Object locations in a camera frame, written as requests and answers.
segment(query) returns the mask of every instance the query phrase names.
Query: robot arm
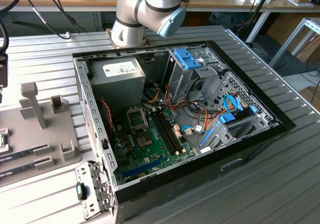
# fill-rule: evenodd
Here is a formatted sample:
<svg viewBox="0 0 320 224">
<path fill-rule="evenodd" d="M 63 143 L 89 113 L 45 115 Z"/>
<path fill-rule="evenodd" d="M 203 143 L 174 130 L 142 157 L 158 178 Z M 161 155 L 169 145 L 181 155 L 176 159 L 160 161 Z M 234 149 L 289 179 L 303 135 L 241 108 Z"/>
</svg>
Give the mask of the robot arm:
<svg viewBox="0 0 320 224">
<path fill-rule="evenodd" d="M 181 26 L 185 8 L 181 0 L 117 0 L 116 22 L 112 41 L 122 47 L 137 47 L 146 43 L 145 27 L 162 37 L 173 35 Z"/>
</svg>

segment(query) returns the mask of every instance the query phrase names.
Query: side panel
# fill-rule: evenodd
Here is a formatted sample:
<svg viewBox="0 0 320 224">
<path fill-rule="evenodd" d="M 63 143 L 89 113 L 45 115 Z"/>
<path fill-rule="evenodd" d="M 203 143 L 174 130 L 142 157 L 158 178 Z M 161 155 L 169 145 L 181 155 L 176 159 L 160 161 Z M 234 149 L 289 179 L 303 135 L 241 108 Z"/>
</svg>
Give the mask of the side panel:
<svg viewBox="0 0 320 224">
<path fill-rule="evenodd" d="M 227 174 L 229 171 L 238 167 L 255 150 L 257 150 L 257 148 L 259 149 L 268 143 L 271 143 L 271 141 L 261 142 L 259 145 L 254 145 L 246 150 L 233 154 L 146 194 L 118 204 L 116 223 L 122 223 L 134 218 L 147 210 L 163 205 L 200 185 Z"/>
</svg>

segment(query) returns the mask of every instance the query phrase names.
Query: red wire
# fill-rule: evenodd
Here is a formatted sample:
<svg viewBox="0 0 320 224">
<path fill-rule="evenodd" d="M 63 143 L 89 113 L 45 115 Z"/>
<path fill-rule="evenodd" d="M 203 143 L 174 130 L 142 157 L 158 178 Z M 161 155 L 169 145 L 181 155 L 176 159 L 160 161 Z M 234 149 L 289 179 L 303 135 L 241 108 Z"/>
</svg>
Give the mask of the red wire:
<svg viewBox="0 0 320 224">
<path fill-rule="evenodd" d="M 111 117 L 111 111 L 110 111 L 110 108 L 109 108 L 109 106 L 106 104 L 106 102 L 105 101 L 103 101 L 103 100 L 100 100 L 105 106 L 106 106 L 106 108 L 108 109 L 108 112 L 109 112 L 109 117 L 110 117 L 110 133 L 111 133 L 111 137 L 112 137 L 112 117 Z"/>
</svg>

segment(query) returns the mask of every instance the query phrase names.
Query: green circuit board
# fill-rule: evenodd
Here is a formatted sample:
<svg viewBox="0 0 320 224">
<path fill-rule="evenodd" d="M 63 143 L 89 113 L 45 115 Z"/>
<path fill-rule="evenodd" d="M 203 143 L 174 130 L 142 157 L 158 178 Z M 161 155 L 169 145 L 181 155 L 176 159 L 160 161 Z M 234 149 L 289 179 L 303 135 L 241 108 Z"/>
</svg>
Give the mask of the green circuit board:
<svg viewBox="0 0 320 224">
<path fill-rule="evenodd" d="M 162 114 L 174 124 L 174 117 L 170 110 L 163 110 Z M 114 139 L 114 154 L 118 163 L 118 168 L 114 174 L 119 185 L 179 163 L 195 155 L 191 145 L 184 138 L 182 138 L 183 140 L 178 139 L 178 142 L 185 152 L 181 151 L 179 154 L 170 155 L 150 113 L 146 113 L 146 119 L 149 125 L 146 131 L 151 137 L 152 144 L 140 147 L 137 138 L 145 133 L 131 133 L 128 119 L 121 118 L 121 130 L 116 131 Z M 137 170 L 137 168 L 142 168 L 143 171 L 128 175 L 130 171 Z"/>
</svg>

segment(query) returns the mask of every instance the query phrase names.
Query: slotted metal surface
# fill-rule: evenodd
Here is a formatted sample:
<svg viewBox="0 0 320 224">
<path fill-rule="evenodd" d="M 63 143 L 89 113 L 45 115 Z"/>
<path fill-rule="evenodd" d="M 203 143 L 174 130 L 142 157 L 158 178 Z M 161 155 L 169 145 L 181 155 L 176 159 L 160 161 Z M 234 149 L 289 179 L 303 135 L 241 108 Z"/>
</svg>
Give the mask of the slotted metal surface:
<svg viewBox="0 0 320 224">
<path fill-rule="evenodd" d="M 252 162 L 129 223 L 318 223 L 320 116 L 236 36 L 222 27 L 181 28 L 151 44 L 214 40 L 295 122 L 289 135 Z M 18 107 L 20 83 L 35 81 L 40 101 L 68 99 L 82 162 L 93 160 L 77 95 L 72 53 L 111 49 L 105 33 L 11 38 L 9 87 L 0 110 Z M 0 188 L 1 223 L 83 223 L 75 191 L 80 163 Z M 110 223 L 105 213 L 90 223 Z"/>
</svg>

